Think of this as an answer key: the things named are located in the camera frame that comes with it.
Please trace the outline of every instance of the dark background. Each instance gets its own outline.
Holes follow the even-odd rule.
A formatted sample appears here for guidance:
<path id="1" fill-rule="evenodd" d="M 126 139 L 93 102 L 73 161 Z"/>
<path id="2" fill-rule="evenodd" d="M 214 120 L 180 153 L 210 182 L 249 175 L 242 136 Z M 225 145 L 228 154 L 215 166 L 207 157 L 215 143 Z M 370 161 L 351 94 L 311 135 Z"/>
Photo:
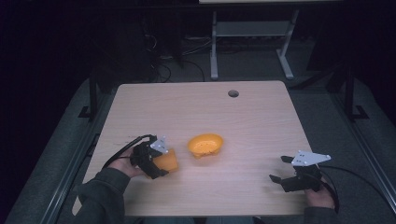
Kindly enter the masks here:
<path id="1" fill-rule="evenodd" d="M 99 78 L 102 91 L 121 82 L 150 82 L 149 65 L 156 59 L 144 50 L 142 34 L 157 35 L 161 45 L 180 57 L 179 39 L 210 36 L 211 16 L 210 11 L 98 13 L 87 8 L 109 5 L 91 0 L 0 4 L 3 222 L 71 97 L 92 70 L 104 74 Z M 390 0 L 346 1 L 326 13 L 306 8 L 293 36 L 318 41 L 308 69 L 323 70 L 340 60 L 350 64 L 394 124 L 395 9 Z"/>

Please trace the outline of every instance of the table top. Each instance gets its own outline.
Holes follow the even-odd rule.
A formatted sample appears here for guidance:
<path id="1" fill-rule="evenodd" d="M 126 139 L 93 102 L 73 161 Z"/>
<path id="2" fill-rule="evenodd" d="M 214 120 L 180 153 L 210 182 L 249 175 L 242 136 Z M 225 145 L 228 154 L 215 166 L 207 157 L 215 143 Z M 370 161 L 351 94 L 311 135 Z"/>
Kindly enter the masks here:
<path id="1" fill-rule="evenodd" d="M 228 92 L 238 91 L 237 97 Z M 195 159 L 191 138 L 217 133 L 216 156 Z M 137 136 L 166 136 L 179 170 L 131 180 L 127 216 L 266 216 L 302 214 L 301 191 L 285 193 L 269 175 L 294 176 L 281 156 L 311 151 L 284 83 L 280 81 L 121 85 L 110 108 L 84 183 Z M 77 200 L 75 214 L 81 207 Z"/>
<path id="2" fill-rule="evenodd" d="M 343 0 L 199 0 L 202 4 L 218 3 L 314 3 L 314 2 L 341 2 Z"/>

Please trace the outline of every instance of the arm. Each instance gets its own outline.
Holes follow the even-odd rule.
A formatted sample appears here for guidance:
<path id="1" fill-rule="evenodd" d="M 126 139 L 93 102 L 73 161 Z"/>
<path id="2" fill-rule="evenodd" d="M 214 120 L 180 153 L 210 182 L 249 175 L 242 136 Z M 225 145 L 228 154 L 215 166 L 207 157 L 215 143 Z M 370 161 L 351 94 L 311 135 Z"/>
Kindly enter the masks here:
<path id="1" fill-rule="evenodd" d="M 130 156 L 131 151 L 126 150 L 121 156 Z M 78 188 L 82 206 L 73 223 L 123 223 L 123 193 L 130 179 L 142 174 L 128 159 L 110 163 L 94 179 Z"/>
<path id="2" fill-rule="evenodd" d="M 318 192 L 306 189 L 308 207 L 304 211 L 304 224 L 339 224 L 334 211 L 332 195 L 323 186 Z"/>

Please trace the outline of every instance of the gray sleeve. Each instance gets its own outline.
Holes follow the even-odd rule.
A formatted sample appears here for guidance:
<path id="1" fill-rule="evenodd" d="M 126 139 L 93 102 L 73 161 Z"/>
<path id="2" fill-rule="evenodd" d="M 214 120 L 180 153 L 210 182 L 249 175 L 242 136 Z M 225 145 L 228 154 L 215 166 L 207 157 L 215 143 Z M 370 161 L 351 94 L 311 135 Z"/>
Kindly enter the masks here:
<path id="1" fill-rule="evenodd" d="M 340 224 L 334 209 L 307 207 L 304 211 L 304 224 Z"/>
<path id="2" fill-rule="evenodd" d="M 81 208 L 73 223 L 123 223 L 123 193 L 130 178 L 123 172 L 105 168 L 78 188 Z"/>

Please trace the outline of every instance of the orange bowl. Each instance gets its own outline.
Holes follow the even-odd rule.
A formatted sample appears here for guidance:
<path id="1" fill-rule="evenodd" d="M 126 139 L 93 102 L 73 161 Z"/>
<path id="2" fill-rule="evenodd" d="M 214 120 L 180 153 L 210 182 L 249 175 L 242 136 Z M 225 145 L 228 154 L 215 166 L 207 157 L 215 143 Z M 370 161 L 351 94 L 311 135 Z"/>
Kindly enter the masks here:
<path id="1" fill-rule="evenodd" d="M 223 139 L 215 133 L 204 133 L 193 137 L 188 143 L 189 151 L 196 159 L 207 155 L 217 155 Z"/>

